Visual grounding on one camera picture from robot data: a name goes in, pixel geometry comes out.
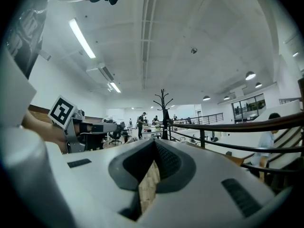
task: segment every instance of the human arm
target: human arm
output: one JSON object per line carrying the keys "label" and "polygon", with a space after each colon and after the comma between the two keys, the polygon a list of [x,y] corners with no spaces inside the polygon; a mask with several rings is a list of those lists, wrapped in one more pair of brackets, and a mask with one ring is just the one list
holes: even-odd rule
{"label": "human arm", "polygon": [[[35,118],[28,110],[23,118],[22,126],[39,134],[47,142],[56,143],[62,153],[67,153],[67,141],[64,131],[50,123],[46,123]],[[79,124],[74,124],[76,135],[80,133]]]}

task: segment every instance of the fluorescent light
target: fluorescent light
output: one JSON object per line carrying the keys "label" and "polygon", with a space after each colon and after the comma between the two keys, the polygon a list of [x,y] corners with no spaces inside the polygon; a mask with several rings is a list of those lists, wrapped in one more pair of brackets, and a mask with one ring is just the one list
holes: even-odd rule
{"label": "fluorescent light", "polygon": [[261,86],[262,86],[262,84],[260,82],[256,84],[256,88],[259,88]]}
{"label": "fluorescent light", "polygon": [[255,76],[256,74],[254,72],[249,71],[248,73],[246,73],[246,80],[253,79]]}
{"label": "fluorescent light", "polygon": [[110,84],[113,86],[113,88],[114,88],[118,93],[121,93],[121,91],[119,90],[119,88],[116,86],[116,84],[115,84],[114,82],[111,82]]}
{"label": "fluorescent light", "polygon": [[88,56],[90,58],[96,58],[93,51],[89,47],[89,44],[87,43],[84,35],[81,33],[81,30],[77,25],[76,19],[71,19],[68,23],[69,23],[74,35],[76,36],[77,40],[79,41],[79,43],[81,44],[81,46],[83,47],[85,52],[88,54]]}

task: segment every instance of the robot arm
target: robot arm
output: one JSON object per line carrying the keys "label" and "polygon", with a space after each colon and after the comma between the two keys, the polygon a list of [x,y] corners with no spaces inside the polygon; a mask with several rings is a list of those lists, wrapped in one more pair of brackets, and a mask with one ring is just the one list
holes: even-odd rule
{"label": "robot arm", "polygon": [[[48,113],[48,117],[63,131],[68,145],[68,152],[83,152],[86,149],[86,143],[83,141],[84,134],[101,135],[114,132],[120,126],[116,123],[93,123],[85,121],[84,112],[59,96],[55,104]],[[79,134],[75,132],[75,125],[79,124]]]}

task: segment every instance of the office chair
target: office chair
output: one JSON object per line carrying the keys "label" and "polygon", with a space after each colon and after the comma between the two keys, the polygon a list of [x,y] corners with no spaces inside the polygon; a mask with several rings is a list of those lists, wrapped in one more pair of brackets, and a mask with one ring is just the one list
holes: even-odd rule
{"label": "office chair", "polygon": [[121,136],[122,136],[122,134],[121,134],[120,130],[116,131],[116,132],[113,132],[113,134],[110,134],[110,137],[113,139],[110,143],[115,143],[115,145],[116,145],[116,142],[122,143],[119,140]]}
{"label": "office chair", "polygon": [[113,140],[110,143],[115,143],[119,142],[122,143],[119,139],[122,136],[122,131],[124,130],[125,124],[124,122],[121,122],[120,125],[118,125],[117,130],[113,132],[113,134],[109,134]]}

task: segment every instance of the window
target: window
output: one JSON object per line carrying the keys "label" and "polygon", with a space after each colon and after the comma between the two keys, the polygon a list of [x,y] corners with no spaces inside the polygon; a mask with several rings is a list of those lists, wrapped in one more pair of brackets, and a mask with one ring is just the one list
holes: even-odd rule
{"label": "window", "polygon": [[255,120],[266,110],[264,95],[257,95],[232,104],[235,123],[245,123]]}

